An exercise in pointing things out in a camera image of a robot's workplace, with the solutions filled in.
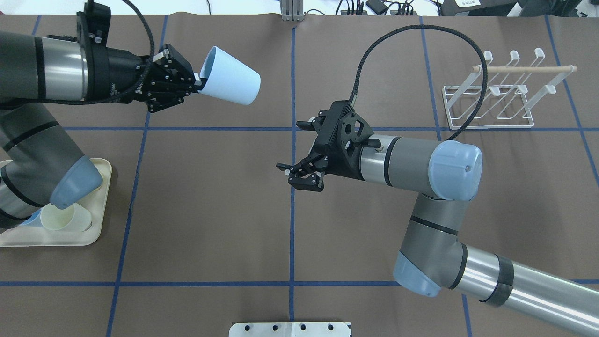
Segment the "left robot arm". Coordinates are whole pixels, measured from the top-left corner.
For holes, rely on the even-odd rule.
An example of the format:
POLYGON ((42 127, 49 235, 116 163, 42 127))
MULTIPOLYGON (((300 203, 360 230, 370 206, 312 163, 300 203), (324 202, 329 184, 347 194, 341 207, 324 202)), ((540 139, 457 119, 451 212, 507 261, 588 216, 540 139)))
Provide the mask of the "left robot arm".
POLYGON ((106 47, 99 37, 1 33, 1 230, 45 205, 66 209, 101 186, 90 158, 47 110, 53 104, 145 102, 156 112, 205 84, 170 44, 159 55, 106 47))

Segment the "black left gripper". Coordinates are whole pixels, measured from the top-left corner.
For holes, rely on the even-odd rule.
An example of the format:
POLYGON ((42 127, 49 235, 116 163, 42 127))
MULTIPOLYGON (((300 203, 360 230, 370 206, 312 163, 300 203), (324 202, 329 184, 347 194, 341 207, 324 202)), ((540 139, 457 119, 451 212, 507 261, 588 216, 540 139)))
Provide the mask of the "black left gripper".
POLYGON ((203 88, 189 61, 173 45, 165 44, 153 59, 129 51, 92 47, 86 100, 129 104, 145 102, 150 112, 182 104, 203 88))

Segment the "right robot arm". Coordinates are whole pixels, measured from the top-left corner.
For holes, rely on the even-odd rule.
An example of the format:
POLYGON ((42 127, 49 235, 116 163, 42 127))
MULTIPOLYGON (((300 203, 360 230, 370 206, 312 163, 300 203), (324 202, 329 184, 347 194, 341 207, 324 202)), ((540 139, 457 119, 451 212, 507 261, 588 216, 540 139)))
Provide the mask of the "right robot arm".
POLYGON ((598 335, 597 291, 459 241, 481 181, 478 147, 375 134, 327 149, 313 143, 297 164, 276 167, 298 190, 321 192, 330 174, 417 192, 393 271, 411 292, 435 297, 442 288, 455 289, 492 307, 598 335))

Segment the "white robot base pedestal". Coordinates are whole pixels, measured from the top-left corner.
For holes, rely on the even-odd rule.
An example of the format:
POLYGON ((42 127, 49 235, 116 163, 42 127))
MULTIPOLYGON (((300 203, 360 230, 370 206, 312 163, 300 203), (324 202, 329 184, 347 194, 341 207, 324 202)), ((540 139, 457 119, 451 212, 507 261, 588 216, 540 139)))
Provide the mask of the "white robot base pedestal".
POLYGON ((229 337, 351 337, 350 322, 242 322, 229 337))

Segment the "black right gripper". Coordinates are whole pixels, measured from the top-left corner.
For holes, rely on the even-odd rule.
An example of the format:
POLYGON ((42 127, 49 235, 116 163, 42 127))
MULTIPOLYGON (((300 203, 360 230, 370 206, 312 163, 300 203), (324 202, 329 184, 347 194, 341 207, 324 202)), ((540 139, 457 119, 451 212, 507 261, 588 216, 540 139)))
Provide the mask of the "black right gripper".
POLYGON ((328 166, 326 156, 312 154, 306 156, 297 164, 291 166, 276 163, 276 167, 288 176, 287 183, 296 190, 322 192, 324 189, 323 176, 328 166))

